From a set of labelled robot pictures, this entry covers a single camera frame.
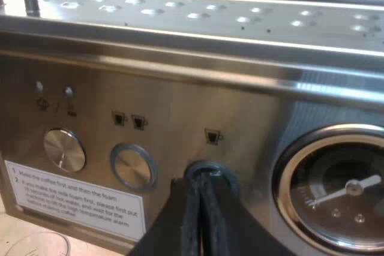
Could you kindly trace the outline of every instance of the table surface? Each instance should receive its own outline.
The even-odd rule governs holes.
[[[19,240],[37,232],[51,231],[49,229],[8,216],[0,197],[0,256]],[[121,256],[121,254],[66,236],[70,242],[70,256]]]

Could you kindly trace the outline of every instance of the chrome gauge bezel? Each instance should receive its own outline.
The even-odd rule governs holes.
[[[365,143],[384,147],[384,128],[364,124],[333,125],[313,131],[295,141],[282,154],[274,171],[272,189],[275,203],[290,228],[319,250],[331,255],[383,252],[384,241],[348,242],[317,231],[300,218],[292,203],[290,184],[297,166],[312,152],[338,143]]]

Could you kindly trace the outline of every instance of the instruction label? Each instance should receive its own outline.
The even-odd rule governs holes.
[[[17,204],[133,241],[145,234],[140,196],[5,161]]]

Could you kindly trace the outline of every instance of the gauge needle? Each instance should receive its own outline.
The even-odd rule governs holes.
[[[365,178],[363,180],[356,181],[355,185],[360,185],[360,187],[362,189],[364,189],[364,188],[367,188],[369,186],[379,184],[381,181],[382,181],[382,178],[379,175],[373,175],[373,176]],[[309,205],[310,206],[318,205],[320,203],[323,203],[324,201],[328,201],[328,200],[346,195],[347,194],[347,185],[349,183],[350,183],[350,181],[348,181],[346,183],[346,187],[344,187],[343,189],[341,189],[339,191],[333,192],[333,193],[328,194],[324,197],[320,197],[318,199],[313,200],[312,202],[309,203]]]

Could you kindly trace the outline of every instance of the silver knob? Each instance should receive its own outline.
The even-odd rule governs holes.
[[[136,144],[116,145],[111,153],[112,171],[126,186],[135,190],[154,187],[157,169],[147,151]]]
[[[76,136],[64,129],[53,129],[44,136],[44,148],[48,157],[60,169],[76,172],[85,165],[85,153]]]

